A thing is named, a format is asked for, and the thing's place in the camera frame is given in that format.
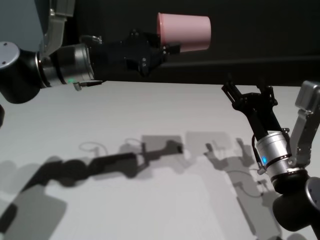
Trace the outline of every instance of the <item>tabletop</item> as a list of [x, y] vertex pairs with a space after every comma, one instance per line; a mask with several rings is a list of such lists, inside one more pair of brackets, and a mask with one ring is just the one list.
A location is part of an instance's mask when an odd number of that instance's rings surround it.
[[[298, 92], [274, 88], [274, 112], [291, 130]], [[109, 81], [0, 103], [0, 239], [316, 239], [274, 219], [252, 130], [221, 85]], [[307, 169], [320, 177], [312, 151]]]

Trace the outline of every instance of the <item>pink cup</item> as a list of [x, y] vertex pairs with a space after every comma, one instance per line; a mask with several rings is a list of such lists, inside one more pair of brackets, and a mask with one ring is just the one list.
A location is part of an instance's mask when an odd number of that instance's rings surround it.
[[181, 52], [206, 50], [211, 41], [211, 23], [207, 16], [158, 13], [157, 34], [161, 44], [181, 43]]

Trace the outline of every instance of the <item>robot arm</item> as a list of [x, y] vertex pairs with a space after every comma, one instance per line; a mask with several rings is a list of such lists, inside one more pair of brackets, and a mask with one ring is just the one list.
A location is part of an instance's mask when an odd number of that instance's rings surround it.
[[290, 138], [290, 163], [293, 167], [306, 167], [310, 164], [312, 142], [320, 123], [320, 83], [305, 81], [295, 105], [299, 111]]
[[254, 134], [252, 147], [258, 173], [266, 172], [274, 189], [282, 194], [273, 203], [275, 218], [289, 231], [311, 225], [320, 239], [320, 178], [309, 177], [305, 170], [320, 123], [320, 83], [303, 83], [295, 103], [300, 110], [291, 137], [289, 129], [280, 127], [272, 111], [278, 104], [272, 88], [258, 87], [261, 93], [241, 94], [229, 81], [222, 90], [233, 108], [248, 118]]
[[180, 53], [180, 43], [161, 44], [157, 34], [133, 29], [125, 39], [103, 43], [95, 36], [81, 37], [76, 45], [62, 46], [65, 22], [75, 0], [35, 0], [43, 31], [38, 52], [0, 42], [0, 92], [14, 104], [28, 102], [40, 89], [73, 84], [76, 90], [105, 82], [99, 75], [114, 69], [138, 71], [143, 77]]

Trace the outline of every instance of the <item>dark background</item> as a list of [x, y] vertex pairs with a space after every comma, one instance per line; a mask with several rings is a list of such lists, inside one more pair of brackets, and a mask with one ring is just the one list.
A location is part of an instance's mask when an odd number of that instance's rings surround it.
[[[171, 56], [148, 78], [124, 73], [110, 80], [223, 84], [232, 77], [299, 86], [319, 75], [319, 0], [77, 0], [72, 28], [119, 41], [133, 28], [155, 33], [158, 12], [209, 16], [210, 49]], [[316, 61], [294, 60], [305, 56]]]

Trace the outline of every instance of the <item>blue led light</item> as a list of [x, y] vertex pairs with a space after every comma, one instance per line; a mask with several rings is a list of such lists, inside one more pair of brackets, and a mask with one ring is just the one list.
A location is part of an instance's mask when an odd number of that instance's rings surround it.
[[262, 156], [262, 162], [263, 162], [263, 164], [267, 163], [267, 158], [265, 156]]

